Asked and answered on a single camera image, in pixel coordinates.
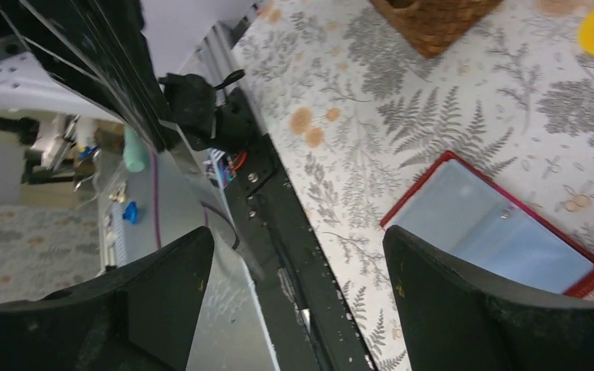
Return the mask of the brown wicker basket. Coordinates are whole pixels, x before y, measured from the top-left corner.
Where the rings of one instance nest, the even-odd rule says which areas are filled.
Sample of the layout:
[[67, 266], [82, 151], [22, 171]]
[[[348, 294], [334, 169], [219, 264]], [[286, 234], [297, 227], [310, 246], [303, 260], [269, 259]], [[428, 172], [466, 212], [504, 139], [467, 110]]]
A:
[[421, 56], [445, 52], [501, 0], [370, 0], [387, 22]]

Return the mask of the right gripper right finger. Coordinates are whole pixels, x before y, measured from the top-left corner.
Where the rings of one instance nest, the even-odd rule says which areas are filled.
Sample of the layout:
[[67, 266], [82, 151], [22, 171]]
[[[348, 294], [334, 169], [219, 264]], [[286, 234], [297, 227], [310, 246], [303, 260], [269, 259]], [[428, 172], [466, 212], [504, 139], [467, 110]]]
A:
[[511, 281], [399, 226], [383, 247], [414, 370], [594, 370], [594, 301]]

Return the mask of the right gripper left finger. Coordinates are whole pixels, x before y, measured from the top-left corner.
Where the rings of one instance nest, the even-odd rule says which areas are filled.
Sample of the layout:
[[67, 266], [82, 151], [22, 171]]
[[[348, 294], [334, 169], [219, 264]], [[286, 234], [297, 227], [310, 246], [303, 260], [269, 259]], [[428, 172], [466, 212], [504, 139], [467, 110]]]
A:
[[162, 249], [37, 301], [0, 304], [0, 370], [184, 370], [214, 239]]

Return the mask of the floral tablecloth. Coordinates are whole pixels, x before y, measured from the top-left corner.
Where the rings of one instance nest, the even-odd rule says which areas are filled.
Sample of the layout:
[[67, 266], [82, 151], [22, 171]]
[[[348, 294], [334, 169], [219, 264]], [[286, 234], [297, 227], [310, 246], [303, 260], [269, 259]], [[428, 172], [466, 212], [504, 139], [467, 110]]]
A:
[[411, 367], [380, 221], [444, 151], [594, 253], [593, 9], [505, 1], [425, 59], [367, 1], [271, 1], [236, 43], [378, 369]]

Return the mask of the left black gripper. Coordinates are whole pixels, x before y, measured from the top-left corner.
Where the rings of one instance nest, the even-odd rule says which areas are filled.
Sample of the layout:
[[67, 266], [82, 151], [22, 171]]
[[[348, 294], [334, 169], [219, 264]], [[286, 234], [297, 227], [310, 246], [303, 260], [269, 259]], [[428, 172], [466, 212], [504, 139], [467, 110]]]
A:
[[179, 133], [156, 79], [140, 1], [0, 1], [0, 60], [32, 54], [43, 76], [123, 121], [154, 151]]

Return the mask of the red card holder wallet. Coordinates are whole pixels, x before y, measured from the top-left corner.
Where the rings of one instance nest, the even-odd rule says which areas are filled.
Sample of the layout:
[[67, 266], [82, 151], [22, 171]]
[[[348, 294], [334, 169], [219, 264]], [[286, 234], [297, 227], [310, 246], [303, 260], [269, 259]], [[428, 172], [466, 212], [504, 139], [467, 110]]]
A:
[[444, 151], [380, 221], [501, 277], [584, 298], [594, 290], [594, 253]]

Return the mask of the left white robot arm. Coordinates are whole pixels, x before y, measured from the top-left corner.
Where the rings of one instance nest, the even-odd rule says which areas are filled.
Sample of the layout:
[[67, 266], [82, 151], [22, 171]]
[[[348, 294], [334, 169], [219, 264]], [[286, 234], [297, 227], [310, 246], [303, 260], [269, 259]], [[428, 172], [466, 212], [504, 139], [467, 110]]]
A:
[[[136, 68], [178, 73], [216, 22], [251, 13], [252, 1], [104, 1], [128, 43], [144, 46]], [[35, 110], [116, 120], [93, 74], [17, 1], [0, 1], [0, 110]]]

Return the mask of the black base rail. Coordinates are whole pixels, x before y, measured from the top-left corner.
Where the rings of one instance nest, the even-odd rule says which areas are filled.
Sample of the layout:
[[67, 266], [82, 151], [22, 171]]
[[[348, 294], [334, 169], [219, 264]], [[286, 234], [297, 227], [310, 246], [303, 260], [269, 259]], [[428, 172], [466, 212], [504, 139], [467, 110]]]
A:
[[243, 90], [224, 110], [253, 135], [234, 155], [224, 188], [229, 210], [260, 265], [255, 291], [281, 370], [376, 370], [306, 214], [268, 135]]

